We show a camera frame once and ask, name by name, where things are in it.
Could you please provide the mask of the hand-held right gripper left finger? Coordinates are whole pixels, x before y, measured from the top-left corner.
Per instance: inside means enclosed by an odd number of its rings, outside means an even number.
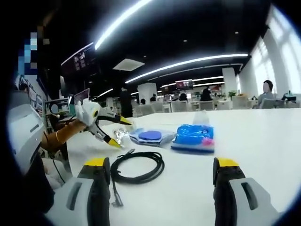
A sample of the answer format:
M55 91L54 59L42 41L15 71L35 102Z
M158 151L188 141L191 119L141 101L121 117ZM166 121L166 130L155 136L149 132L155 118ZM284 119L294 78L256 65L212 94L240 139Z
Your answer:
M46 217L54 226L109 226L110 160L93 158L54 195Z

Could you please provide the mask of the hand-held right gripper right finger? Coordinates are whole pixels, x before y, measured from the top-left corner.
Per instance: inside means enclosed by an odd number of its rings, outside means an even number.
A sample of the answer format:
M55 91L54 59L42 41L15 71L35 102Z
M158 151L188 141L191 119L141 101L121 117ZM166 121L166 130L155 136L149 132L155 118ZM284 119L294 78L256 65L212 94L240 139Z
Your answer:
M279 218L270 194L234 160L214 158L213 185L216 226L271 226Z

